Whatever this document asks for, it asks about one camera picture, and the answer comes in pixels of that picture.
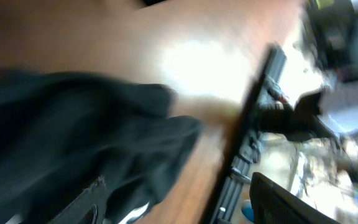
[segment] black bag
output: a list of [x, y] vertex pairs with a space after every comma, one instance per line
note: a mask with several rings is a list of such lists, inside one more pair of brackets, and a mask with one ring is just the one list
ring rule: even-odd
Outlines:
[[97, 202], [106, 202], [113, 223], [147, 203], [150, 210], [172, 188], [201, 132], [197, 119], [168, 117], [172, 91], [162, 85], [84, 72], [5, 74], [0, 223], [17, 213], [25, 223], [49, 222], [67, 206], [66, 213], [83, 217], [94, 201], [76, 200], [83, 214], [69, 208], [95, 184], [103, 186]]

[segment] wooden table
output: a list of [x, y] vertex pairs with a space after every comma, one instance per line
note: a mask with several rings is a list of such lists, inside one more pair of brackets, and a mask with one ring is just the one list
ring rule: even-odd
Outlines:
[[0, 67], [91, 70], [178, 92], [173, 114], [206, 130], [166, 200], [140, 223], [197, 223], [224, 160], [227, 130], [268, 42], [300, 0], [0, 0]]

